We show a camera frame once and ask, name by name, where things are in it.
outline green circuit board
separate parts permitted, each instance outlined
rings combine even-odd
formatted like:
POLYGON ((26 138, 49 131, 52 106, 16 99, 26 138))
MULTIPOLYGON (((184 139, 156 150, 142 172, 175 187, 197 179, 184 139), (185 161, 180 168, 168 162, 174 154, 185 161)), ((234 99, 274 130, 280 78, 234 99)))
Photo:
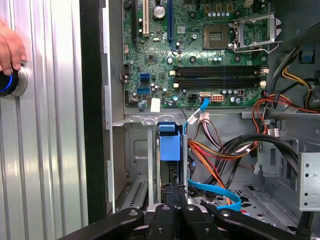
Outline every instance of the green circuit board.
MULTIPOLYGON (((136 41, 132 34, 132 8, 124 8, 124 68, 128 74, 125 80, 125 104, 127 107, 149 108, 152 98, 161 99, 161 107, 196 107, 203 99, 200 93, 223 95, 219 102, 211 101, 209 107, 236 108, 252 106, 261 96, 259 85, 237 88, 214 87, 175 87, 175 76, 171 74, 176 67, 219 67, 219 66, 263 66, 267 64, 265 51, 234 53, 225 43, 219 49, 208 49, 204 34, 209 38, 221 39, 227 35, 227 42, 234 39, 230 23, 233 20, 268 13, 264 0, 254 0, 251 7, 244 7, 244 0, 172 0, 172 35, 168 39, 168 0, 162 0, 165 17, 153 17, 155 0, 149 0, 149 36, 139 34, 138 19, 143 18, 143 0, 136 1, 136 41), (222 33, 207 31, 212 26, 224 28, 222 33), (149 82, 142 82, 140 74, 150 74, 149 82), (147 89, 140 93, 138 89, 147 89), (190 96, 197 96, 190 101, 190 96)), ((244 26, 244 43, 261 42, 268 38, 268 22, 257 21, 244 26)))

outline motherboard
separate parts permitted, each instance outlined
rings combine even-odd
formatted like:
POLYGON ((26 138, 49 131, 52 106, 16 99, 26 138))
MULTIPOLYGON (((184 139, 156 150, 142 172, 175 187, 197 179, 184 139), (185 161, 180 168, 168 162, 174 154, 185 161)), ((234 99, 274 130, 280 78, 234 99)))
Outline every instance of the motherboard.
POLYGON ((252 106, 268 73, 266 46, 235 51, 269 39, 267 0, 124 0, 125 105, 149 108, 252 106))

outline blue led ring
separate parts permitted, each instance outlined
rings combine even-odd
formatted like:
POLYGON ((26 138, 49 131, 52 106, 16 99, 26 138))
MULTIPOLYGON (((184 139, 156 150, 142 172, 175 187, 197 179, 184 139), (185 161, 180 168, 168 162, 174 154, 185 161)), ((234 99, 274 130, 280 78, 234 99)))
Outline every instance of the blue led ring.
POLYGON ((4 89, 1 89, 0 93, 7 91, 10 88, 11 84, 12 84, 12 75, 10 76, 10 81, 9 81, 8 85, 4 89))

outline screw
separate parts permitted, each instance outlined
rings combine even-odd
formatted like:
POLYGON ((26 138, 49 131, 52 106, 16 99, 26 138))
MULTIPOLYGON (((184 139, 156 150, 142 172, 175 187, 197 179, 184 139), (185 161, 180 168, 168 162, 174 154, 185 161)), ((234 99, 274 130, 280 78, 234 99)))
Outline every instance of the screw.
POLYGON ((189 205, 189 206, 187 207, 187 209, 188 209, 189 211, 193 211, 193 210, 195 210, 195 207, 192 206, 192 205, 189 205))
POLYGON ((135 210, 131 210, 131 211, 129 212, 129 215, 130 215, 130 216, 136 216, 136 215, 138 215, 138 213, 137 213, 135 210))
POLYGON ((230 213, 226 210, 223 210, 221 211, 221 214, 224 216, 224 217, 229 217, 230 216, 230 213))
POLYGON ((163 210, 170 210, 170 207, 168 207, 167 205, 164 205, 164 206, 162 207, 162 209, 163 209, 163 210))

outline hand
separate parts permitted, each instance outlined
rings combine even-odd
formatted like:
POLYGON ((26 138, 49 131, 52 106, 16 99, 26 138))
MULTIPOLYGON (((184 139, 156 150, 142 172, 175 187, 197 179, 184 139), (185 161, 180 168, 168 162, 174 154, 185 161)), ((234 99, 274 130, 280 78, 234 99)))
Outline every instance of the hand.
POLYGON ((21 61, 26 61, 26 50, 21 38, 0 19, 0 72, 12 74, 12 68, 19 71, 21 61))

